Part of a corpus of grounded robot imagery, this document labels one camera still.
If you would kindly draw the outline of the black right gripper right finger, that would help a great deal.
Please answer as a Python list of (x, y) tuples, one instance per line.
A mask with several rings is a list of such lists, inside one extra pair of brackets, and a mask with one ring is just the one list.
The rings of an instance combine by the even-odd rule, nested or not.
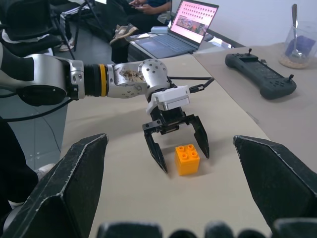
[(233, 137), (253, 200), (267, 225), (277, 219), (316, 218), (317, 175), (282, 144)]

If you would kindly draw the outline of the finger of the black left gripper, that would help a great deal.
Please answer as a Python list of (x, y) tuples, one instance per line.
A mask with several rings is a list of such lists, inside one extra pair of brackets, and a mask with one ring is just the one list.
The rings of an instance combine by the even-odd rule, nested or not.
[(164, 156), (162, 154), (161, 148), (158, 143), (154, 142), (152, 133), (146, 130), (144, 131), (144, 137), (145, 137), (151, 156), (159, 165), (159, 167), (164, 171), (164, 173), (168, 174), (168, 168), (167, 168)]
[(208, 135), (204, 129), (204, 126), (198, 116), (189, 115), (188, 119), (189, 123), (193, 126), (195, 133), (194, 137), (197, 141), (198, 146), (200, 147), (201, 151), (205, 155), (207, 159), (210, 158), (210, 147), (208, 141)]

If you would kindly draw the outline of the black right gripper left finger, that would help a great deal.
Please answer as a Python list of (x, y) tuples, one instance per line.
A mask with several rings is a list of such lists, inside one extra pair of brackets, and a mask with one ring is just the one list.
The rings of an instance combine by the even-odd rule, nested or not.
[(87, 238), (97, 210), (108, 137), (74, 143), (44, 176), (10, 224), (4, 238)]

